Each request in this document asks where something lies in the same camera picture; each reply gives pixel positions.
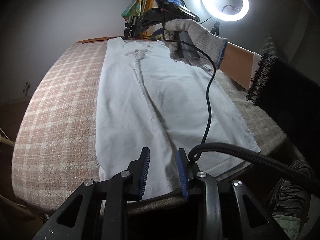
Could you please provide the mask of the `right forearm black sleeve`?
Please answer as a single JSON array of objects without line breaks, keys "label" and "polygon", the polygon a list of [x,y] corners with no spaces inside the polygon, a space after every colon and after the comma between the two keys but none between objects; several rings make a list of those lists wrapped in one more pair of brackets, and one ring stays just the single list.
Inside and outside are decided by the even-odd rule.
[{"label": "right forearm black sleeve", "polygon": [[319,196],[319,85],[278,58],[262,55],[257,70],[253,69],[253,59],[251,51],[228,43],[219,68],[248,90],[247,100],[276,122],[306,158],[313,175],[308,178],[279,161],[248,151],[240,156],[269,167]]}]

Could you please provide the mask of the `right hand in knit glove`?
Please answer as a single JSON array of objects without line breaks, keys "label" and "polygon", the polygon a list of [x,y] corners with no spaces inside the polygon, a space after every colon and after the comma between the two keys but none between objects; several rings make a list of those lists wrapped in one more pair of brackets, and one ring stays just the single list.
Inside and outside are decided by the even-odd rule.
[{"label": "right hand in knit glove", "polygon": [[184,63],[197,67],[202,67],[204,65],[215,66],[216,69],[219,69],[228,44],[226,38],[213,35],[208,29],[194,20],[175,19],[168,21],[165,24],[164,37],[166,40],[170,41],[170,58],[176,61],[179,60],[179,44],[174,41],[175,37],[172,34],[174,31],[186,31],[191,39],[191,43],[207,54],[204,56],[201,53],[198,60],[184,60]]}]

